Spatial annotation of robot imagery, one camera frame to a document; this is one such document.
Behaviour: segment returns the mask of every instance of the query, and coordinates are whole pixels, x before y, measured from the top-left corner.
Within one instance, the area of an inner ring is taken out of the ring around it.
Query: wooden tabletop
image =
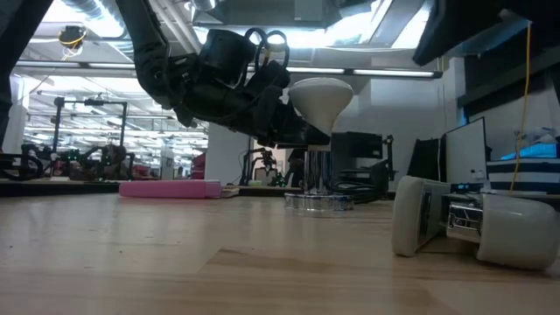
[[[0,314],[558,314],[546,273],[436,240],[391,253],[388,202],[317,217],[282,199],[0,199]]]

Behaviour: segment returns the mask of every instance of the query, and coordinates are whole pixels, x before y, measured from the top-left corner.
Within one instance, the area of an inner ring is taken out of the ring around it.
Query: black robotic arm
[[[267,61],[259,66],[263,48],[270,47],[266,34],[250,29],[245,36],[232,31],[210,30],[199,55],[171,56],[170,45],[148,0],[117,0],[134,45],[136,74],[144,90],[164,109],[173,109],[178,120],[190,126],[193,118],[218,123],[257,139],[261,145],[283,147],[328,144],[330,137],[296,114],[291,103],[279,98],[290,84],[284,63]],[[259,46],[249,38],[261,35]],[[249,62],[255,74],[245,85]]]

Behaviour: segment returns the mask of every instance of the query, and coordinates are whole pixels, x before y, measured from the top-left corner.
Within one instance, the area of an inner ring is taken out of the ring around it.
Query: pink foam block
[[[156,180],[121,183],[123,197],[137,198],[218,198],[221,185],[217,180]]]

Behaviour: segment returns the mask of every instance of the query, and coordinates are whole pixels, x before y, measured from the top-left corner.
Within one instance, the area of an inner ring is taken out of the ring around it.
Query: wooden table
[[[390,231],[388,202],[311,217],[249,197],[0,199],[0,314],[560,312],[558,262],[504,269],[449,241],[395,257]]]

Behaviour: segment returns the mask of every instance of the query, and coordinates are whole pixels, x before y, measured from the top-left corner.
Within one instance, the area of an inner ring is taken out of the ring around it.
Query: clear plastic base
[[[285,206],[289,209],[313,212],[348,211],[354,208],[351,196],[342,194],[286,193]]]

